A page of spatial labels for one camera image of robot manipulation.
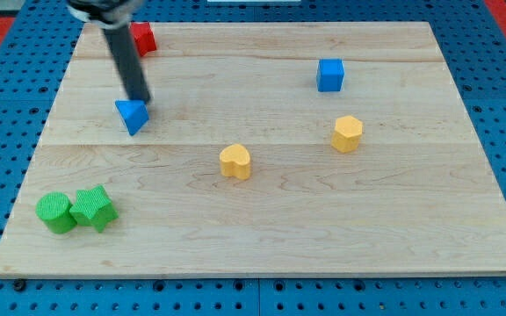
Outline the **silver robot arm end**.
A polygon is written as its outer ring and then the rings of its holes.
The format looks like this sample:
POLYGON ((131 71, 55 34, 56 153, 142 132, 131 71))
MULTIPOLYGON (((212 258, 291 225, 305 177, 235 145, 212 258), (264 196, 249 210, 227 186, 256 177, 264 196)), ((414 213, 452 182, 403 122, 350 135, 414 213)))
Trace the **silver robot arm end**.
POLYGON ((67 0, 71 15, 103 29, 117 29, 131 21, 144 0, 67 0))

